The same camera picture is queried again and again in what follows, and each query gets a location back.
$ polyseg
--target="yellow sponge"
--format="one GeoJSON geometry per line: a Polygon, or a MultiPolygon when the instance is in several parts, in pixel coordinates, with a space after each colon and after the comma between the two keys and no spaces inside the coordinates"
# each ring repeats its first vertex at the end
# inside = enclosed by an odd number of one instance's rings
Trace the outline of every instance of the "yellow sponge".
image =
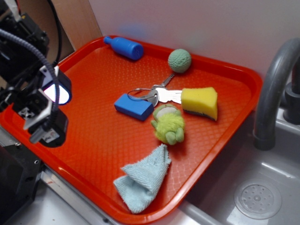
{"type": "Polygon", "coordinates": [[[181,93],[181,106],[188,113],[199,114],[217,120],[217,99],[218,93],[213,87],[184,88],[181,93]]]}

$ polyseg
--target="blue bottle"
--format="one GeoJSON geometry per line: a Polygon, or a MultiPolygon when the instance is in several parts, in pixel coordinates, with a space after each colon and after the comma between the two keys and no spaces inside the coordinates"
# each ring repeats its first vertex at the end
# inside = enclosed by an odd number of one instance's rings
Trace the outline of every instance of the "blue bottle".
{"type": "Polygon", "coordinates": [[[111,38],[106,36],[103,41],[105,44],[111,45],[116,53],[124,55],[132,60],[138,60],[144,54],[144,48],[140,43],[130,41],[123,37],[111,38]]]}

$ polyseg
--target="sink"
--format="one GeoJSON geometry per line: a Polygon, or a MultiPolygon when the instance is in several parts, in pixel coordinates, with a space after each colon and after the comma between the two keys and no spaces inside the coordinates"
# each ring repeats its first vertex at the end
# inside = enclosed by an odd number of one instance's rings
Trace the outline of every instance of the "sink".
{"type": "Polygon", "coordinates": [[[200,224],[299,223],[300,127],[277,119],[276,145],[262,151],[253,125],[251,114],[186,197],[194,214],[206,215],[200,224]]]}

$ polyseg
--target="key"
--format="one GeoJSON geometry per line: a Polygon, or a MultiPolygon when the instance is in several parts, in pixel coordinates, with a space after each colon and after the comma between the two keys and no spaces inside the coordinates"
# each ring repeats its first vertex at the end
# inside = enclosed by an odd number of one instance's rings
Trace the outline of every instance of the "key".
{"type": "Polygon", "coordinates": [[[164,82],[162,82],[160,85],[153,85],[152,89],[156,88],[165,88],[167,84],[172,80],[172,78],[175,76],[175,74],[171,74],[164,82]]]}
{"type": "Polygon", "coordinates": [[[153,104],[155,107],[158,104],[159,93],[156,89],[152,89],[147,95],[139,97],[153,104]]]}
{"type": "Polygon", "coordinates": [[[158,100],[163,103],[169,101],[181,104],[181,90],[167,90],[166,88],[156,88],[158,92],[158,100]]]}

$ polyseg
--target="light blue towel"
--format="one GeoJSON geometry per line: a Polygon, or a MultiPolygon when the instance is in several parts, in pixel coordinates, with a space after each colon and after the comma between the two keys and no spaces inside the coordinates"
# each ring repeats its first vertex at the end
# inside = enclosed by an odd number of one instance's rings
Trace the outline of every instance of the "light blue towel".
{"type": "Polygon", "coordinates": [[[122,168],[127,174],[113,183],[132,213],[140,213],[156,197],[171,159],[165,144],[161,144],[143,160],[122,168]]]}

